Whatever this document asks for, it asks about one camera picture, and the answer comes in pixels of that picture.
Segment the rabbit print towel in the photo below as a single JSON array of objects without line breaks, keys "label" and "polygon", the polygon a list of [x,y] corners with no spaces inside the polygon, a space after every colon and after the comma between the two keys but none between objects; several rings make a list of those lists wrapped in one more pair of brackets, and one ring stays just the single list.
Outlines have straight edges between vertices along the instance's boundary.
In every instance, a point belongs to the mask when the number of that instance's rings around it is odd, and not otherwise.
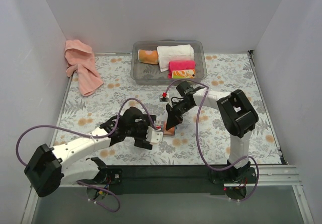
[{"label": "rabbit print towel", "polygon": [[162,131],[164,133],[164,135],[166,136],[175,136],[175,133],[176,133],[176,127],[172,127],[168,130],[166,130],[166,122],[165,121],[162,121]]}]

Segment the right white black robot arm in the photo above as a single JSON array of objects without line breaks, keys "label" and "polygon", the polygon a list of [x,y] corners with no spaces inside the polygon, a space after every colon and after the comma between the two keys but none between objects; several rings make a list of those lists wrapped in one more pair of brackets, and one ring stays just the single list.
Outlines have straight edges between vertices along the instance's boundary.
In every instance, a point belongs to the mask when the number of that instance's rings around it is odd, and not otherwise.
[{"label": "right white black robot arm", "polygon": [[192,80],[176,80],[176,90],[180,97],[175,102],[167,92],[160,101],[165,102],[168,113],[166,129],[183,122],[183,115],[189,110],[203,106],[218,110],[224,127],[230,134],[230,154],[225,167],[216,168],[206,163],[209,177],[215,184],[255,182],[255,170],[251,167],[249,146],[252,132],[259,117],[245,93],[237,89],[233,92],[217,92],[205,84],[191,86]]}]

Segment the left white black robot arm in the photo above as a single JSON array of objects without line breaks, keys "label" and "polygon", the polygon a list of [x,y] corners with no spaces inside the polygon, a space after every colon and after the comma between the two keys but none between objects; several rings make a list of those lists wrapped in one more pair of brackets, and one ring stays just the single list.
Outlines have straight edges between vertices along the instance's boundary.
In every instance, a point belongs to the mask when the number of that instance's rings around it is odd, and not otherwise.
[{"label": "left white black robot arm", "polygon": [[37,147],[24,173],[39,197],[50,195],[61,184],[78,180],[101,184],[109,176],[103,161],[93,158],[87,167],[78,166],[76,162],[123,142],[127,137],[134,139],[136,147],[151,150],[153,143],[163,139],[160,128],[153,125],[155,120],[156,116],[148,116],[130,107],[122,115],[113,116],[101,124],[88,137],[80,137],[57,147],[46,144]]}]

